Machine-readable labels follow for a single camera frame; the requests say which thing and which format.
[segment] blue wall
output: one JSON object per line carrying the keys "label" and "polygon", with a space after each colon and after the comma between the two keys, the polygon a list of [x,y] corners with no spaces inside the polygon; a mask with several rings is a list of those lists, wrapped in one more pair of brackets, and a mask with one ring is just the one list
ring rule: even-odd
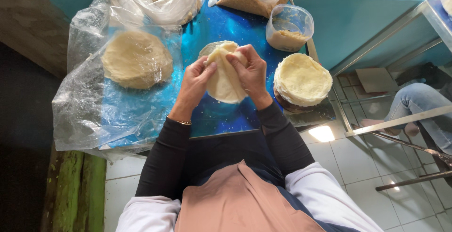
{"label": "blue wall", "polygon": [[[51,0],[71,19],[92,0]],[[337,65],[398,16],[423,0],[294,0],[314,18],[313,40],[319,61],[326,69]],[[436,35],[424,19],[414,21],[399,34],[365,56],[353,68],[384,67]],[[451,60],[450,51],[438,46],[417,60],[443,65]]]}

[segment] white sleeve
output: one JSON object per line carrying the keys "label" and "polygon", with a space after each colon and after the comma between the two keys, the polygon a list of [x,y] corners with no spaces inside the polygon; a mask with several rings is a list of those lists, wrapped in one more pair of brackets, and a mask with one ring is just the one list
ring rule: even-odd
{"label": "white sleeve", "polygon": [[179,200],[132,197],[119,217],[116,232],[173,232],[179,211]]}
{"label": "white sleeve", "polygon": [[383,232],[318,162],[287,175],[286,189],[319,221],[362,232]]}

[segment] plastic container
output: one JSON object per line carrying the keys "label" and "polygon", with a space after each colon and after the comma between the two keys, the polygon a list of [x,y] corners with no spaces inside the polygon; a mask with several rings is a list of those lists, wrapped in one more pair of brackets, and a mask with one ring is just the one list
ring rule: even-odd
{"label": "plastic container", "polygon": [[268,44],[287,52],[299,51],[313,34],[314,20],[311,14],[291,4],[276,5],[265,29]]}

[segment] gold bracelet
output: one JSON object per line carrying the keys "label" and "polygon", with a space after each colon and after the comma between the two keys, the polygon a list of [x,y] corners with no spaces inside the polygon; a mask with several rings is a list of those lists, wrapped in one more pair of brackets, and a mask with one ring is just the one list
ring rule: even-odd
{"label": "gold bracelet", "polygon": [[176,121],[176,122],[178,122],[178,123],[180,123],[180,124],[183,124],[183,125],[192,125],[192,120],[190,120],[190,121],[188,121],[188,122],[186,122],[186,121]]}

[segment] pink hijab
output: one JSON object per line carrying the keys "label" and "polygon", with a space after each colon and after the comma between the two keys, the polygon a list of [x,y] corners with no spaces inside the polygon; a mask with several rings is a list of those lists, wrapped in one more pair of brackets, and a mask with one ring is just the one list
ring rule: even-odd
{"label": "pink hijab", "polygon": [[238,164],[212,174],[202,186],[185,188],[175,232],[325,232],[295,210],[270,183]]}

